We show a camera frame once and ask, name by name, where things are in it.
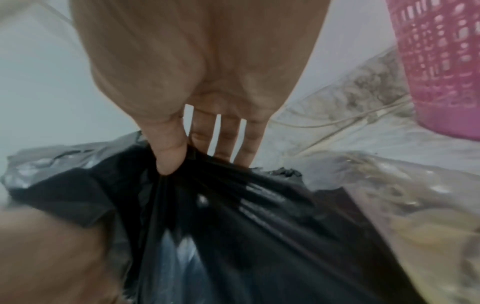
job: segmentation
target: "finger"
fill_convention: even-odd
[[[267,128],[268,121],[266,122],[247,122],[245,127],[245,135],[241,144],[240,150],[236,155],[235,165],[242,167],[249,167],[253,162],[257,150],[260,147],[262,138],[264,137],[265,129]]]
[[[188,139],[202,153],[207,153],[209,150],[210,142],[214,136],[216,120],[217,116],[215,114],[198,109],[193,110]]]
[[[240,130],[240,118],[222,115],[214,157],[230,161]]]
[[[187,135],[179,114],[164,121],[136,120],[156,157],[160,174],[174,173],[184,162],[187,154]]]

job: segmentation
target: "trash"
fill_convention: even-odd
[[[193,149],[160,177],[135,133],[21,151],[2,182],[14,203],[109,223],[109,260],[138,304],[424,303],[349,195],[301,178]]]

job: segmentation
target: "palm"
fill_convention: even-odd
[[[71,0],[100,89],[142,128],[170,173],[187,138],[180,111],[195,111],[190,142],[249,166],[268,120],[286,101],[312,51],[330,0]]]

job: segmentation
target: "pink laundry basket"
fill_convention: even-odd
[[[480,0],[386,0],[418,122],[480,140]]]

